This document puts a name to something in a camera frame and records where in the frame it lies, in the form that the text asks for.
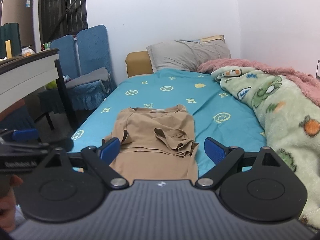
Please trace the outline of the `person's left hand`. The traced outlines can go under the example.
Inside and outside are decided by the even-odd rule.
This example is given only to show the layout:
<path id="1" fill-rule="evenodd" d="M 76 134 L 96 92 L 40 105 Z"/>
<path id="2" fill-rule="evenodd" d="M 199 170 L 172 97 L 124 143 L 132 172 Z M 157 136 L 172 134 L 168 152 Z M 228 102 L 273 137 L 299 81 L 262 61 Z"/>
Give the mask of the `person's left hand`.
<path id="1" fill-rule="evenodd" d="M 11 232 L 16 227 L 15 213 L 16 213 L 16 198 L 13 191 L 14 187 L 20 186 L 23 180 L 13 175 L 10 180 L 10 187 L 8 193 L 1 198 L 1 228 L 6 232 Z"/>

